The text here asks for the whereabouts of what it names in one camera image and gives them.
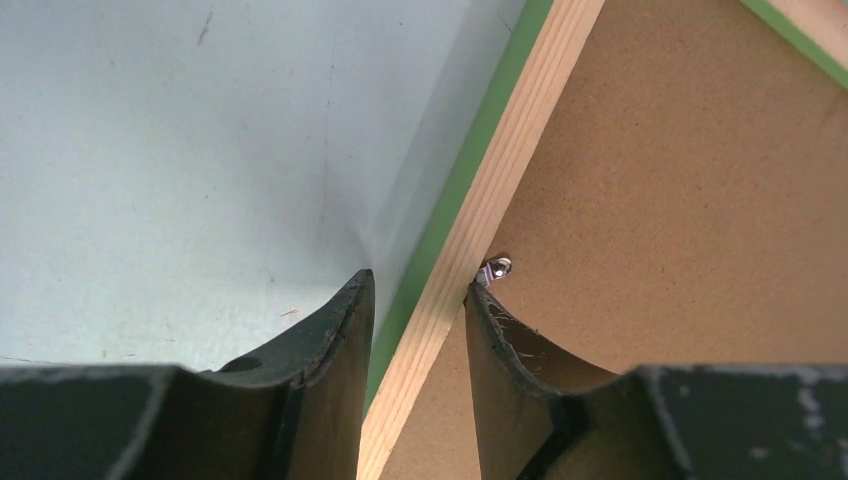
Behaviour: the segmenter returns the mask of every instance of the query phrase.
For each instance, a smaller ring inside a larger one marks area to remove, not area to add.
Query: white surface
[[[0,0],[0,362],[382,323],[522,4]]]

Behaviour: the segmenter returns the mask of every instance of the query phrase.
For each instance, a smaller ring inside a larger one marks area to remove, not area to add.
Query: brown speck
[[[200,36],[197,37],[197,46],[199,47],[201,43],[203,43],[203,38],[209,32],[209,22],[212,21],[212,10],[209,10],[209,15],[206,16],[206,23],[203,24],[203,30],[200,31]]]

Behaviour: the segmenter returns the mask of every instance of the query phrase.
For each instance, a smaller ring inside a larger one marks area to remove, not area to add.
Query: brown surface
[[[608,369],[848,361],[848,94],[738,2],[607,0],[497,251],[505,307]],[[383,478],[479,478],[441,391],[466,362],[440,353]]]

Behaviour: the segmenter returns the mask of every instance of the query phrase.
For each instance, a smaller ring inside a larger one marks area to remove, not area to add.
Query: wooden frame
[[[801,8],[792,0],[742,0],[848,88],[848,5],[843,9],[840,1],[809,0]],[[538,36],[533,35],[532,49],[504,108],[486,111],[484,100],[475,125],[484,115],[497,115],[499,121],[490,133],[476,174],[472,174],[473,181],[465,187],[467,193],[463,191],[464,200],[461,208],[454,212],[455,221],[441,239],[441,251],[433,257],[434,266],[427,272],[426,283],[412,294],[420,297],[412,299],[414,309],[410,308],[409,323],[396,343],[396,350],[395,344],[383,346],[394,351],[391,362],[387,362],[385,375],[378,360],[376,373],[369,379],[372,385],[381,377],[382,382],[362,429],[360,480],[380,477],[461,307],[466,285],[495,235],[603,3],[603,0],[553,0],[549,11],[543,12],[546,17],[540,22]],[[528,3],[525,10],[533,7],[538,8],[538,5]],[[520,28],[516,26],[516,35]],[[509,54],[510,47],[507,48],[505,55]],[[450,184],[446,186],[446,192],[450,188]],[[407,294],[403,289],[404,284],[399,297]]]

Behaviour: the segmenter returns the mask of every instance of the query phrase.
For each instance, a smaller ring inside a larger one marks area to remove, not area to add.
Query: green strip
[[[804,32],[798,29],[794,23],[789,21],[782,13],[777,11],[767,0],[741,0],[746,7],[751,9],[771,28],[777,31],[783,38],[792,44],[804,56],[830,75],[842,88],[848,90],[848,70],[831,58],[821,47],[810,39]]]
[[[465,200],[471,181],[477,174],[483,155],[489,146],[495,128],[506,108],[507,101],[515,88],[518,76],[536,43],[536,37],[548,16],[553,0],[527,0],[518,17],[512,36],[486,90],[486,95],[474,117],[468,136],[459,150],[453,169],[445,182],[442,194],[436,203],[430,220],[421,235],[418,247],[406,268],[398,286],[386,322],[371,351],[368,369],[368,389],[365,394],[366,409],[374,400],[389,362],[400,343],[400,337],[409,323],[424,285],[433,271],[436,259],[448,238],[459,208]]]

